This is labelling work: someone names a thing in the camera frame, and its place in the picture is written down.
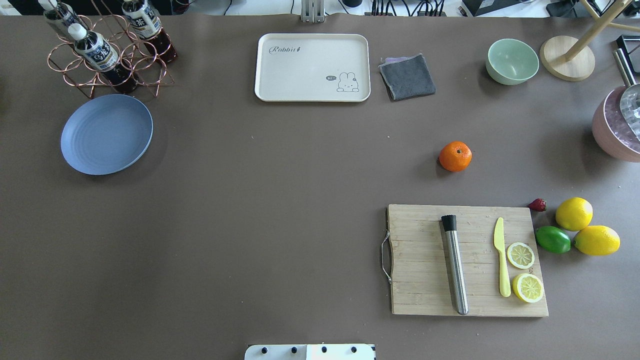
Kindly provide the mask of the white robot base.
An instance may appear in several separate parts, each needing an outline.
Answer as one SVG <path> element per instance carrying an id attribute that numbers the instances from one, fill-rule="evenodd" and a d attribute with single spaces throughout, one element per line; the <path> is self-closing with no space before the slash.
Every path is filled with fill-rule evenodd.
<path id="1" fill-rule="evenodd" d="M 254 344 L 247 347 L 245 360 L 375 360 L 374 344 Z"/>

